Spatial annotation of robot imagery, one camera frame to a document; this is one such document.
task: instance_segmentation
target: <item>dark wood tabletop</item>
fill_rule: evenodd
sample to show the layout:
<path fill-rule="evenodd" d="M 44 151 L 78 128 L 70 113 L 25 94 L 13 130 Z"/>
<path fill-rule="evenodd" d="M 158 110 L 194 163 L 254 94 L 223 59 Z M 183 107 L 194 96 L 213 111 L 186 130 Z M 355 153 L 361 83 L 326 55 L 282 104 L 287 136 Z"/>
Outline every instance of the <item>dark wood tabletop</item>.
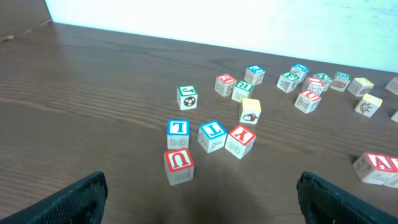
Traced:
<path fill-rule="evenodd" d="M 367 118 L 354 111 L 359 98 L 328 90 L 302 113 L 299 88 L 276 87 L 295 63 L 311 76 L 368 78 L 381 108 Z M 207 154 L 199 125 L 238 125 L 240 104 L 214 91 L 216 76 L 243 79 L 252 64 L 267 70 L 252 95 L 262 106 L 258 124 L 247 125 L 253 149 L 241 160 L 226 149 Z M 61 24 L 33 30 L 0 44 L 0 218 L 96 170 L 109 187 L 103 223 L 305 223 L 295 188 L 305 170 L 398 216 L 398 190 L 364 184 L 352 168 L 366 151 L 398 156 L 390 120 L 398 96 L 384 89 L 394 75 Z M 180 85 L 195 86 L 197 109 L 179 110 Z M 195 175 L 171 187 L 164 152 L 167 120 L 176 118 L 190 120 Z"/>

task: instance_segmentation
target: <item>block with soccer ball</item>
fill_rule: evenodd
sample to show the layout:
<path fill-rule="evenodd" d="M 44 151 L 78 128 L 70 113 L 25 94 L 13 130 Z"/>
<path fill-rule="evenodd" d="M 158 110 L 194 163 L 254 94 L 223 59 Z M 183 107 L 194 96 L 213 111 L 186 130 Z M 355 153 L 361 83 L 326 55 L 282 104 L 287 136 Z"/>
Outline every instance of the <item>block with soccer ball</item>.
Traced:
<path fill-rule="evenodd" d="M 259 100 L 243 98 L 241 109 L 239 110 L 239 122 L 257 124 L 261 114 Z"/>
<path fill-rule="evenodd" d="M 232 100 L 237 102 L 242 102 L 243 98 L 250 98 L 253 93 L 254 85 L 244 82 L 238 81 L 234 87 L 234 91 L 232 92 Z"/>
<path fill-rule="evenodd" d="M 398 123 L 398 111 L 392 115 L 391 120 L 395 121 Z"/>
<path fill-rule="evenodd" d="M 167 149 L 181 149 L 189 145 L 189 120 L 170 119 L 167 123 Z"/>
<path fill-rule="evenodd" d="M 170 185 L 193 179 L 195 165 L 187 148 L 167 151 L 164 154 L 164 167 Z"/>
<path fill-rule="evenodd" d="M 216 85 L 214 89 L 221 96 L 229 96 L 230 94 L 232 94 L 235 84 L 236 84 L 236 79 L 232 77 L 230 74 L 225 73 L 217 76 Z"/>
<path fill-rule="evenodd" d="M 311 90 L 317 95 L 321 95 L 323 89 L 325 88 L 325 84 L 319 78 L 306 78 L 304 84 L 301 88 L 301 91 Z"/>
<path fill-rule="evenodd" d="M 341 72 L 336 72 L 335 79 L 330 84 L 330 88 L 337 91 L 344 91 L 346 90 L 350 82 L 351 82 L 351 75 L 347 75 Z"/>
<path fill-rule="evenodd" d="M 198 92 L 193 86 L 177 87 L 177 103 L 180 110 L 195 109 L 198 104 Z"/>
<path fill-rule="evenodd" d="M 325 87 L 322 91 L 327 91 L 329 89 L 329 86 L 331 82 L 333 81 L 332 78 L 330 78 L 327 74 L 325 73 L 316 73 L 313 75 L 312 78 L 319 78 L 320 80 L 323 81 L 323 84 L 325 84 Z"/>
<path fill-rule="evenodd" d="M 370 118 L 381 106 L 383 102 L 382 99 L 379 99 L 375 96 L 365 94 L 362 97 L 362 100 L 355 107 L 355 111 L 360 113 L 361 115 L 367 116 Z"/>
<path fill-rule="evenodd" d="M 227 134 L 218 121 L 210 121 L 199 127 L 198 141 L 207 153 L 211 153 L 224 147 Z"/>
<path fill-rule="evenodd" d="M 258 65 L 248 66 L 246 73 L 244 74 L 244 81 L 253 85 L 258 85 L 262 82 L 265 73 L 266 70 L 262 69 Z"/>
<path fill-rule="evenodd" d="M 354 96 L 364 96 L 371 91 L 373 86 L 374 84 L 366 78 L 354 78 L 347 90 Z"/>
<path fill-rule="evenodd" d="M 286 72 L 281 74 L 278 82 L 276 83 L 276 87 L 281 89 L 286 93 L 290 93 L 294 89 L 296 89 L 297 84 L 299 83 L 300 78 L 293 73 Z"/>
<path fill-rule="evenodd" d="M 242 159 L 253 147 L 256 134 L 243 125 L 234 128 L 226 138 L 225 149 Z"/>
<path fill-rule="evenodd" d="M 382 185 L 397 174 L 387 156 L 365 152 L 353 164 L 359 179 L 368 184 Z"/>
<path fill-rule="evenodd" d="M 290 69 L 290 72 L 299 77 L 300 80 L 298 82 L 300 83 L 304 81 L 309 70 L 310 69 L 308 67 L 298 63 L 293 65 L 292 69 Z"/>
<path fill-rule="evenodd" d="M 392 168 L 397 174 L 387 180 L 383 185 L 387 187 L 398 188 L 398 157 L 387 156 L 387 160 L 390 162 Z"/>
<path fill-rule="evenodd" d="M 313 91 L 305 90 L 298 95 L 294 106 L 307 114 L 317 108 L 321 99 L 322 97 Z"/>
<path fill-rule="evenodd" d="M 398 95 L 398 77 L 392 78 L 392 80 L 387 84 L 386 89 L 391 93 Z"/>

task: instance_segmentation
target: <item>toy block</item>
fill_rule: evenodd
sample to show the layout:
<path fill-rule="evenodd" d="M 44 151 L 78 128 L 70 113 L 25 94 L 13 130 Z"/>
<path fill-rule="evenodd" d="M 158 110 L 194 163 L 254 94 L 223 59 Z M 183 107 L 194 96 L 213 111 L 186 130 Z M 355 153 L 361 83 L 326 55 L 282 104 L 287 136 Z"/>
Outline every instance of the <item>toy block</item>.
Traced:
<path fill-rule="evenodd" d="M 308 67 L 298 63 L 293 65 L 292 69 L 290 69 L 290 72 L 298 76 L 299 77 L 298 82 L 301 83 L 307 76 L 309 70 L 310 69 Z"/>
<path fill-rule="evenodd" d="M 291 72 L 286 72 L 280 75 L 276 87 L 278 87 L 279 89 L 281 89 L 286 93 L 290 93 L 291 91 L 296 89 L 296 86 L 299 83 L 299 81 L 300 78 L 298 76 L 294 75 Z"/>
<path fill-rule="evenodd" d="M 211 153 L 224 147 L 227 134 L 225 128 L 214 120 L 200 126 L 198 141 L 207 153 Z"/>
<path fill-rule="evenodd" d="M 329 89 L 329 86 L 331 82 L 333 81 L 332 78 L 330 78 L 327 74 L 325 73 L 316 73 L 313 75 L 313 78 L 319 78 L 320 80 L 323 81 L 323 84 L 325 84 L 325 87 L 322 91 L 327 91 Z"/>
<path fill-rule="evenodd" d="M 181 149 L 189 145 L 189 120 L 170 119 L 167 124 L 167 149 Z"/>
<path fill-rule="evenodd" d="M 253 85 L 258 85 L 262 82 L 265 73 L 266 70 L 262 69 L 258 65 L 248 66 L 246 73 L 244 74 L 244 81 Z"/>
<path fill-rule="evenodd" d="M 387 160 L 390 162 L 396 174 L 387 180 L 383 185 L 387 187 L 398 188 L 398 157 L 387 156 Z"/>
<path fill-rule="evenodd" d="M 242 102 L 243 98 L 250 98 L 253 93 L 254 85 L 244 82 L 238 81 L 234 87 L 234 91 L 232 92 L 232 100 L 237 102 Z"/>
<path fill-rule="evenodd" d="M 391 120 L 395 121 L 398 123 L 398 111 L 392 115 Z"/>
<path fill-rule="evenodd" d="M 294 106 L 300 111 L 308 114 L 317 108 L 319 102 L 321 102 L 321 99 L 322 97 L 313 91 L 305 90 L 298 95 Z"/>
<path fill-rule="evenodd" d="M 177 103 L 180 110 L 195 109 L 198 104 L 198 92 L 191 85 L 177 87 Z"/>
<path fill-rule="evenodd" d="M 392 78 L 392 80 L 387 84 L 386 89 L 391 93 L 398 95 L 398 77 Z"/>
<path fill-rule="evenodd" d="M 323 89 L 325 88 L 325 84 L 319 78 L 306 78 L 303 86 L 301 87 L 301 91 L 311 90 L 317 95 L 321 95 Z"/>
<path fill-rule="evenodd" d="M 354 78 L 347 90 L 354 96 L 364 96 L 369 93 L 373 87 L 374 84 L 366 78 Z"/>
<path fill-rule="evenodd" d="M 256 134 L 240 124 L 228 134 L 225 149 L 242 159 L 251 150 L 255 140 Z"/>
<path fill-rule="evenodd" d="M 236 79 L 230 74 L 225 73 L 217 76 L 214 89 L 221 96 L 229 96 L 230 94 L 232 94 L 235 84 Z"/>
<path fill-rule="evenodd" d="M 368 184 L 382 185 L 397 174 L 387 156 L 365 152 L 353 164 L 359 179 Z"/>
<path fill-rule="evenodd" d="M 239 110 L 239 122 L 248 124 L 257 124 L 261 114 L 261 105 L 259 100 L 243 98 L 241 109 Z"/>
<path fill-rule="evenodd" d="M 337 91 L 344 91 L 346 90 L 350 82 L 351 82 L 351 75 L 347 75 L 341 72 L 336 72 L 335 79 L 331 83 L 330 88 Z"/>
<path fill-rule="evenodd" d="M 382 102 L 382 99 L 366 93 L 362 100 L 356 105 L 354 110 L 370 118 L 379 109 Z"/>
<path fill-rule="evenodd" d="M 167 151 L 164 154 L 164 167 L 170 185 L 193 179 L 195 165 L 186 148 Z"/>

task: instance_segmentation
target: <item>wooden block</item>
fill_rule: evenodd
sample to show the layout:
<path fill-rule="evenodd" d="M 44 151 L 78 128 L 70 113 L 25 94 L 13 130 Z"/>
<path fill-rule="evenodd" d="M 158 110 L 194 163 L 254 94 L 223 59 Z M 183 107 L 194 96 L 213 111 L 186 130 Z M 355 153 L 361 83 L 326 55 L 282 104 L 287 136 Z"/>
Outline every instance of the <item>wooden block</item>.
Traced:
<path fill-rule="evenodd" d="M 195 109 L 198 104 L 198 92 L 192 85 L 177 87 L 177 103 L 180 110 Z"/>
<path fill-rule="evenodd" d="M 259 100 L 243 98 L 241 109 L 239 110 L 239 122 L 248 124 L 257 124 L 261 114 L 261 105 Z"/>
<path fill-rule="evenodd" d="M 344 91 L 346 90 L 350 82 L 351 82 L 351 75 L 347 75 L 341 72 L 336 72 L 335 79 L 331 83 L 330 88 L 337 91 Z"/>
<path fill-rule="evenodd" d="M 382 102 L 382 99 L 366 93 L 362 100 L 356 105 L 354 110 L 370 118 L 379 109 Z"/>
<path fill-rule="evenodd" d="M 311 90 L 315 94 L 321 95 L 324 88 L 325 84 L 319 78 L 306 78 L 301 88 L 301 91 Z"/>
<path fill-rule="evenodd" d="M 398 123 L 398 111 L 392 115 L 391 120 L 395 121 Z"/>
<path fill-rule="evenodd" d="M 224 147 L 227 134 L 225 128 L 214 120 L 200 126 L 198 141 L 207 153 L 211 153 Z"/>
<path fill-rule="evenodd" d="M 321 99 L 322 97 L 313 91 L 305 90 L 298 95 L 294 106 L 307 114 L 317 108 Z"/>
<path fill-rule="evenodd" d="M 347 90 L 354 96 L 362 97 L 369 93 L 373 87 L 374 84 L 366 78 L 354 78 L 353 82 L 349 84 Z"/>
<path fill-rule="evenodd" d="M 237 102 L 242 102 L 243 98 L 250 98 L 253 93 L 254 85 L 244 82 L 238 81 L 234 87 L 234 91 L 232 92 L 232 100 Z"/>
<path fill-rule="evenodd" d="M 330 78 L 330 76 L 328 76 L 325 73 L 316 73 L 313 75 L 313 78 L 319 78 L 320 80 L 323 81 L 323 84 L 325 84 L 325 87 L 323 88 L 322 91 L 327 91 L 329 89 L 331 82 L 333 81 L 333 79 Z"/>
<path fill-rule="evenodd" d="M 298 63 L 293 65 L 292 69 L 290 69 L 290 72 L 299 77 L 298 82 L 300 83 L 304 81 L 309 70 L 310 69 L 308 67 Z"/>
<path fill-rule="evenodd" d="M 394 168 L 397 174 L 387 180 L 383 185 L 387 187 L 398 188 L 398 157 L 387 156 L 387 160 L 392 165 L 392 168 Z"/>
<path fill-rule="evenodd" d="M 387 156 L 365 152 L 353 164 L 359 179 L 368 184 L 382 185 L 397 174 Z"/>
<path fill-rule="evenodd" d="M 387 84 L 386 89 L 391 93 L 398 95 L 398 77 L 392 78 L 392 80 Z"/>
<path fill-rule="evenodd" d="M 181 149 L 189 145 L 189 120 L 170 119 L 167 124 L 167 149 Z"/>
<path fill-rule="evenodd" d="M 242 159 L 253 147 L 256 134 L 243 125 L 234 128 L 226 138 L 225 149 Z"/>
<path fill-rule="evenodd" d="M 291 72 L 286 72 L 280 75 L 279 80 L 276 83 L 276 87 L 278 87 L 279 89 L 281 89 L 286 93 L 290 93 L 291 91 L 296 89 L 296 86 L 299 83 L 299 81 L 300 77 L 294 75 Z"/>
<path fill-rule="evenodd" d="M 232 94 L 235 84 L 236 79 L 232 75 L 225 73 L 217 76 L 214 89 L 221 96 L 229 96 Z"/>
<path fill-rule="evenodd" d="M 253 85 L 258 85 L 262 82 L 265 73 L 266 70 L 262 69 L 258 65 L 248 66 L 246 73 L 244 74 L 244 81 Z"/>
<path fill-rule="evenodd" d="M 164 167 L 170 185 L 193 179 L 195 165 L 186 148 L 167 151 L 164 154 Z"/>

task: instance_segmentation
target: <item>blue block face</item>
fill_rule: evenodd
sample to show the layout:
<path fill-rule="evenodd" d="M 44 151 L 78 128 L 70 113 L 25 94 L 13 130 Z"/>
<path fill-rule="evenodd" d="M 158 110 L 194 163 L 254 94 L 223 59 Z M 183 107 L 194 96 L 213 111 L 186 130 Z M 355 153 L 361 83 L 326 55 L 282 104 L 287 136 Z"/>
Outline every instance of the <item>blue block face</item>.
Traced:
<path fill-rule="evenodd" d="M 302 64 L 295 64 L 293 67 L 303 72 L 308 71 L 308 68 Z"/>
<path fill-rule="evenodd" d="M 167 125 L 167 135 L 189 135 L 189 120 L 170 119 Z"/>
<path fill-rule="evenodd" d="M 260 66 L 258 66 L 258 65 L 251 65 L 251 66 L 248 66 L 248 69 L 249 69 L 250 71 L 252 71 L 252 73 L 254 73 L 254 74 L 261 73 L 261 72 L 265 72 L 265 70 L 262 69 L 262 68 L 261 68 Z"/>
<path fill-rule="evenodd" d="M 218 138 L 227 134 L 226 130 L 218 121 L 210 121 L 200 126 L 200 129 L 206 134 L 209 140 Z"/>

